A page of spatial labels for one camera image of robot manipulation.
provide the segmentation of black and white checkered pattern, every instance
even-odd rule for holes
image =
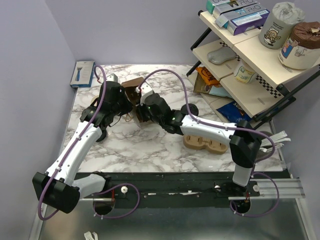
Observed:
[[[266,80],[264,80],[262,78],[262,76],[258,75],[256,77],[256,80],[259,81],[259,83],[271,94],[273,95],[273,97],[275,99],[277,99],[278,97],[281,97],[282,95],[276,90],[274,89],[272,86],[269,85],[269,83],[266,82]]]
[[[221,41],[220,44],[222,45],[222,47],[228,47],[228,48],[229,48],[228,44],[226,44],[224,41]],[[241,57],[239,57],[239,55],[237,54],[236,57],[235,57],[235,59],[236,59],[238,62],[240,62]]]

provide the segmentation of orange snack bag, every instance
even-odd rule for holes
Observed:
[[[220,82],[211,74],[211,72],[209,72],[209,70],[205,66],[197,67],[196,71],[201,75],[205,84],[207,84],[208,86],[220,84]]]

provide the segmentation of brown tray with holes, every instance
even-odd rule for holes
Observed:
[[[224,154],[228,147],[220,142],[201,136],[183,136],[183,144],[188,149],[201,150],[206,149],[212,154]]]

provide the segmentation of beige shelf board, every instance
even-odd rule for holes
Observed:
[[[258,36],[240,42],[232,49],[274,88],[306,72],[306,70],[291,69],[282,65],[278,59],[281,50],[265,47]]]
[[[193,86],[195,85],[197,74],[198,73],[195,72],[195,73],[189,75],[189,77],[188,77],[189,81],[192,83]],[[226,104],[231,103],[233,101],[232,99],[218,97],[218,96],[212,96],[212,95],[202,94],[202,93],[201,93],[201,96],[206,101],[206,103],[209,104],[209,106],[211,107],[213,112],[220,118],[220,120],[223,123],[229,123],[229,121],[220,112],[218,112],[217,109],[223,107]]]
[[[244,84],[230,75],[223,78],[220,83],[251,118],[269,109],[283,98],[282,95],[278,95],[278,92],[278,94],[271,94],[256,79],[251,83]]]
[[[206,45],[202,45],[193,49],[193,54],[197,59],[210,71],[210,73],[220,81],[222,78],[233,74],[234,69],[238,65],[237,58],[224,62],[221,65],[213,64],[208,61],[208,53],[218,50],[223,47],[223,41],[221,39],[210,42]]]
[[[220,28],[216,23],[216,18],[212,16],[208,11],[204,11],[200,14],[200,19],[209,27],[211,30],[218,35],[230,48],[233,48],[235,44],[241,43],[245,40],[258,36],[261,32],[260,29],[252,29],[244,33],[233,36],[226,28]]]

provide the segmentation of white marble surface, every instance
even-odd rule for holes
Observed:
[[[193,93],[193,86],[186,77],[190,65],[106,65],[106,74],[114,73],[120,83],[137,77],[145,77],[156,69],[176,71],[186,83],[190,103],[199,108],[199,116],[219,121],[204,99]],[[185,104],[182,85],[176,76],[168,72],[156,73],[148,83],[170,105],[180,109]],[[99,94],[100,84],[94,77],[91,88],[79,88],[76,93],[65,143],[74,134],[82,111],[90,105],[91,99]],[[230,150],[216,155],[206,150],[191,150],[183,145],[183,137],[165,132],[155,123],[143,123],[142,128],[134,121],[121,119],[115,126],[107,128],[108,138],[97,142],[82,162],[79,172],[230,172],[234,171]],[[260,129],[270,131],[268,125]],[[256,166],[256,171],[282,171],[278,153]]]

